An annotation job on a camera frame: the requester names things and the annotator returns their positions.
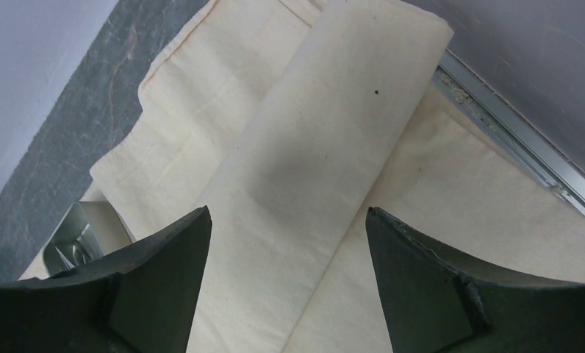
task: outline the metal container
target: metal container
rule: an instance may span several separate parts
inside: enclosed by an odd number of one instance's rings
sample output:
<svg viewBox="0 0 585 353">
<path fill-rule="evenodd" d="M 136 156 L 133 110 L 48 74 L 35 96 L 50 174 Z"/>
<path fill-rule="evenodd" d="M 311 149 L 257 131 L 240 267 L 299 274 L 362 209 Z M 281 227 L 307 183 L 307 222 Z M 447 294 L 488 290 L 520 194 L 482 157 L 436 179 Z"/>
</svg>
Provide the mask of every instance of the metal container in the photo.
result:
<svg viewBox="0 0 585 353">
<path fill-rule="evenodd" d="M 108 202 L 77 202 L 70 207 L 43 250 L 50 276 L 99 259 L 131 244 Z"/>
</svg>

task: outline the dark gray countertop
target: dark gray countertop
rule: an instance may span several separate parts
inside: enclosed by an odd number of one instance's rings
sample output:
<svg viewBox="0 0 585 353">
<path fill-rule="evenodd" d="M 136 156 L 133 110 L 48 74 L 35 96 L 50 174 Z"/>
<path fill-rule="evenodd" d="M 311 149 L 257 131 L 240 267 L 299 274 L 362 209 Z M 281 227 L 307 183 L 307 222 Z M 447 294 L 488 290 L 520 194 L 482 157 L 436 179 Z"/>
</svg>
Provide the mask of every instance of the dark gray countertop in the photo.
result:
<svg viewBox="0 0 585 353">
<path fill-rule="evenodd" d="M 0 194 L 0 282 L 19 278 L 130 132 L 150 63 L 206 2 L 118 2 Z"/>
</svg>

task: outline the black plastic part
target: black plastic part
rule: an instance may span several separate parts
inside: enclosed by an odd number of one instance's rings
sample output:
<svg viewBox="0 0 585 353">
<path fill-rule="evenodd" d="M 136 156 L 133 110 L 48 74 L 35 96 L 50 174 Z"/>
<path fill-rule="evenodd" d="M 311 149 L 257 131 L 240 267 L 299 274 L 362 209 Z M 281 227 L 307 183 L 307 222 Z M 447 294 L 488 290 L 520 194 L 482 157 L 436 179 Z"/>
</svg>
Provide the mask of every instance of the black plastic part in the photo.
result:
<svg viewBox="0 0 585 353">
<path fill-rule="evenodd" d="M 379 208 L 366 230 L 394 352 L 585 352 L 585 285 L 493 265 Z"/>
<path fill-rule="evenodd" d="M 182 352 L 208 255 L 206 207 L 50 279 L 0 285 L 0 352 Z"/>
</svg>

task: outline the folded cloth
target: folded cloth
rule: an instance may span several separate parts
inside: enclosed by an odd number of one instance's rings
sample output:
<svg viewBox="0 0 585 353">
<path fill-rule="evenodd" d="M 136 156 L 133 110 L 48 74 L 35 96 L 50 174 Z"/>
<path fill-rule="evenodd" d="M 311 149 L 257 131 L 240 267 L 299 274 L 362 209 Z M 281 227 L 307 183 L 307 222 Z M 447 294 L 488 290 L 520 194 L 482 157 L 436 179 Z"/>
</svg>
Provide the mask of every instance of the folded cloth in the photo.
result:
<svg viewBox="0 0 585 353">
<path fill-rule="evenodd" d="M 390 352 L 368 205 L 477 257 L 585 281 L 585 219 L 456 124 L 433 88 L 398 137 L 445 22 L 334 0 L 308 35 L 322 5 L 211 0 L 152 65 L 131 134 L 92 168 L 136 238 L 211 207 L 188 351 Z"/>
</svg>

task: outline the gray wall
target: gray wall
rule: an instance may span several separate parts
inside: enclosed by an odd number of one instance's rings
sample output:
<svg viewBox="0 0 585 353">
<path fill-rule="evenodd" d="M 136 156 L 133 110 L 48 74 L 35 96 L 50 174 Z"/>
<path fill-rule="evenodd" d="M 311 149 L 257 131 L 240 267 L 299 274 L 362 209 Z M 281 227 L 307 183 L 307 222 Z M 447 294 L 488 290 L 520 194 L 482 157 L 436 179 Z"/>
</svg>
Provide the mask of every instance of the gray wall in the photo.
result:
<svg viewBox="0 0 585 353">
<path fill-rule="evenodd" d="M 0 0 L 0 191 L 116 2 Z"/>
<path fill-rule="evenodd" d="M 450 49 L 585 171 L 585 0 L 407 0 Z"/>
</svg>

